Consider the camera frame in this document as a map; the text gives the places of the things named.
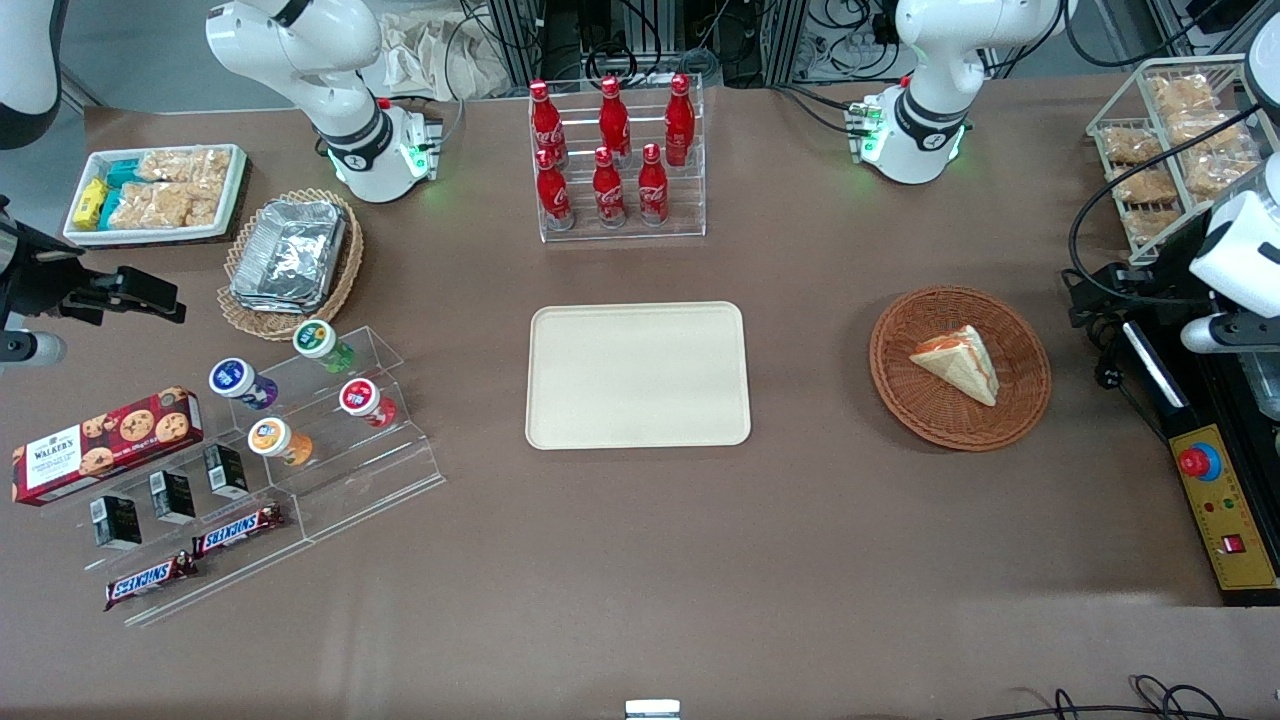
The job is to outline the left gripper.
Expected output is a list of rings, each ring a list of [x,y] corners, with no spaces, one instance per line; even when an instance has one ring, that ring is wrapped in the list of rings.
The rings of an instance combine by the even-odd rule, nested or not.
[[[1068,319],[1074,329],[1085,329],[1100,319],[1124,316],[1139,324],[1175,325],[1210,315],[1216,310],[1210,287],[1190,273],[1190,261],[1204,245],[1207,225],[1183,225],[1143,266],[1107,264],[1085,274],[1062,269],[1062,282],[1071,295]],[[1138,302],[1117,299],[1130,296],[1172,300],[1172,304]]]

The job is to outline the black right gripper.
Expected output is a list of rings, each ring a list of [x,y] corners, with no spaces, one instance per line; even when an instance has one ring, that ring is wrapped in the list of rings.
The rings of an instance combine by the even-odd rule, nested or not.
[[[187,306],[178,288],[133,266],[97,273],[84,290],[84,299],[68,299],[81,288],[87,270],[81,264],[84,250],[45,234],[20,222],[4,222],[1,319],[10,316],[55,316],[101,325],[105,311],[138,313],[184,324]]]

